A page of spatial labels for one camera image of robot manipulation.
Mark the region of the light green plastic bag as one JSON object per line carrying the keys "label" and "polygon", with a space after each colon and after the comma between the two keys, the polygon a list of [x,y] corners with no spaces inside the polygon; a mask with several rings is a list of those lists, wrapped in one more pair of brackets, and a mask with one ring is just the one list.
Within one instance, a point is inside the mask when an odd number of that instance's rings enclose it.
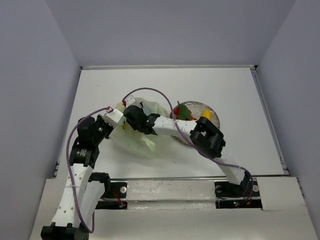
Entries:
{"label": "light green plastic bag", "polygon": [[[148,114],[159,114],[169,117],[169,112],[158,102],[148,101],[144,98],[137,97],[136,101],[142,104],[143,112]],[[118,125],[110,134],[109,139],[118,147],[137,156],[146,158],[157,158],[169,147],[172,138],[168,135],[145,135],[135,131],[127,123],[123,122]]]}

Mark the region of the red fake cherries with leaf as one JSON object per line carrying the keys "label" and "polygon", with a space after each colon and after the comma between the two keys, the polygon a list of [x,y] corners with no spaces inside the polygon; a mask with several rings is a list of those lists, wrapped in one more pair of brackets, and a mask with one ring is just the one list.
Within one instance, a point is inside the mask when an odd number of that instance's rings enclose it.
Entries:
{"label": "red fake cherries with leaf", "polygon": [[170,117],[175,120],[182,121],[196,121],[197,119],[193,117],[191,110],[184,104],[177,101],[177,106],[173,109]]}

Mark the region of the yellow fake mango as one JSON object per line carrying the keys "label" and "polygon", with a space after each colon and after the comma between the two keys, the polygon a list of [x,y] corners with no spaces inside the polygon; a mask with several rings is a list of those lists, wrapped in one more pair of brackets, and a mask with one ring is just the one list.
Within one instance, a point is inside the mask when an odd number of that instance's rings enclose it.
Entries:
{"label": "yellow fake mango", "polygon": [[211,113],[211,111],[210,111],[209,109],[204,109],[204,110],[202,111],[201,116],[204,117],[204,118],[206,118],[206,119],[208,119],[209,121],[212,120],[212,113]]}

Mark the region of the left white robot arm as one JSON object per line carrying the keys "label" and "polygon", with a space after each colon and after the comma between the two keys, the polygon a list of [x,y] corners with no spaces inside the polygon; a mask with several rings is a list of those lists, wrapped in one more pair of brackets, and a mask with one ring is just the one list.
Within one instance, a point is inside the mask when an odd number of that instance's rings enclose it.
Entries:
{"label": "left white robot arm", "polygon": [[49,226],[43,226],[43,240],[87,240],[95,229],[94,212],[100,198],[110,194],[107,173],[94,172],[99,144],[109,138],[114,127],[101,115],[81,118],[71,131],[74,142],[67,142],[68,175],[58,209]]}

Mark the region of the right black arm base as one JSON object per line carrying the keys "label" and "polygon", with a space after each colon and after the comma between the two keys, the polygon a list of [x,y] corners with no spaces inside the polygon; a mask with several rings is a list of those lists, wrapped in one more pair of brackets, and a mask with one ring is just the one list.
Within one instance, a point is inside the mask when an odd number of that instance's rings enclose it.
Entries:
{"label": "right black arm base", "polygon": [[256,179],[253,180],[253,192],[249,197],[250,190],[243,193],[238,185],[228,181],[216,181],[214,183],[214,194],[216,197],[215,207],[217,209],[262,209],[260,189]]}

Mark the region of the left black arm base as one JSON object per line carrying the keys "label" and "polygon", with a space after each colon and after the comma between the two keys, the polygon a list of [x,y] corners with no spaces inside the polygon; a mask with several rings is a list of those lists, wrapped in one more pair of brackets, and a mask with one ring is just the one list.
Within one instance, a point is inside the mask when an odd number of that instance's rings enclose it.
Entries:
{"label": "left black arm base", "polygon": [[98,201],[96,210],[126,210],[128,207],[126,181],[112,181],[109,192],[105,192]]}

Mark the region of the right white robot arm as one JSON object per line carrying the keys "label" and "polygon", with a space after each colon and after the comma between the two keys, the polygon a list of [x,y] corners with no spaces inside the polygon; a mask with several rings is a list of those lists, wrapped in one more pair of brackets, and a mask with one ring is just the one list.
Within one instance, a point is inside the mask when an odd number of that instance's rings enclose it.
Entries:
{"label": "right white robot arm", "polygon": [[244,167],[222,158],[226,146],[224,134],[206,117],[198,120],[179,120],[151,113],[130,105],[124,112],[126,122],[133,130],[145,135],[181,137],[200,155],[211,160],[222,170],[235,196],[252,192],[252,175]]}

